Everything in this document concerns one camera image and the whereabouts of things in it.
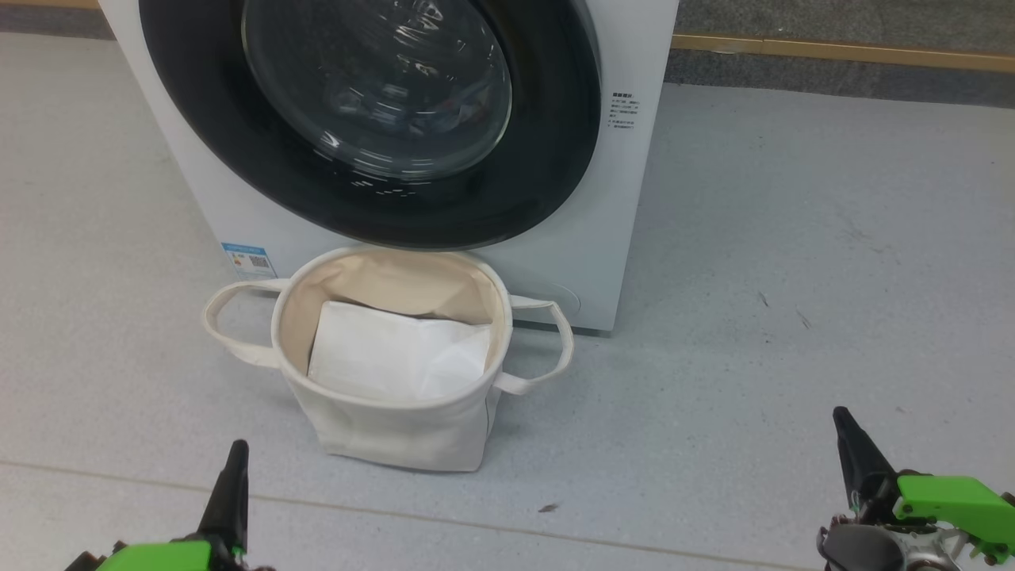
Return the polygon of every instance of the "wooden baseboard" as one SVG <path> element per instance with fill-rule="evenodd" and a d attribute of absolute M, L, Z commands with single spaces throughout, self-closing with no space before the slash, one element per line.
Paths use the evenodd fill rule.
<path fill-rule="evenodd" d="M 737 38 L 674 33 L 674 50 L 704 50 L 723 54 L 794 56 L 824 60 L 862 61 L 896 65 L 917 65 L 948 69 L 1015 73 L 1015 56 L 979 52 L 949 52 L 922 48 L 897 48 L 870 44 L 840 44 L 770 38 Z"/>

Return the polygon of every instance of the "white towel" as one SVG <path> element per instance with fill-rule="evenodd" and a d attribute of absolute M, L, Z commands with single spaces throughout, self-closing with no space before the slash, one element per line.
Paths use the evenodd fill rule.
<path fill-rule="evenodd" d="M 344 395 L 428 401 L 478 381 L 489 346 L 489 326 L 325 302 L 307 376 Z"/>

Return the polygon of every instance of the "canvas laundry basket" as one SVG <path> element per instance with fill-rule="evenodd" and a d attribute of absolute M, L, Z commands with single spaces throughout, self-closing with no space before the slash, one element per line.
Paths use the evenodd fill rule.
<path fill-rule="evenodd" d="M 218 313 L 244 290 L 280 292 L 271 318 L 271 347 L 232 340 L 218 331 Z M 428 401 L 393 403 L 322 386 L 307 373 L 321 307 L 327 301 L 471 326 L 488 324 L 484 372 L 457 394 Z M 556 367 L 534 379 L 501 370 L 512 338 L 512 310 L 526 308 L 548 308 L 562 341 Z M 458 252 L 376 245 L 329 252 L 290 279 L 227 285 L 205 307 L 204 327 L 242 361 L 281 370 L 327 452 L 429 471 L 477 470 L 500 394 L 525 395 L 560 375 L 574 351 L 570 326 L 556 303 L 509 295 L 493 269 L 478 259 Z"/>

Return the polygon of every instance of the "energy label sticker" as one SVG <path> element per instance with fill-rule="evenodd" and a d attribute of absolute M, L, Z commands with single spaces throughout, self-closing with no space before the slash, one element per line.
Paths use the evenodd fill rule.
<path fill-rule="evenodd" d="M 222 242 L 225 255 L 232 262 L 232 268 L 236 270 L 240 279 L 274 279 L 278 277 L 275 268 L 271 267 L 271 260 L 264 247 L 253 245 L 241 245 L 239 243 Z"/>

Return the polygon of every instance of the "front-load washing machine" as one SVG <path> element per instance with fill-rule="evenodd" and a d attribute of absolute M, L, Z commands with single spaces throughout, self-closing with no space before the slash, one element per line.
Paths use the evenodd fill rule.
<path fill-rule="evenodd" d="M 677 0 L 101 6 L 242 278 L 468 248 L 613 329 Z"/>

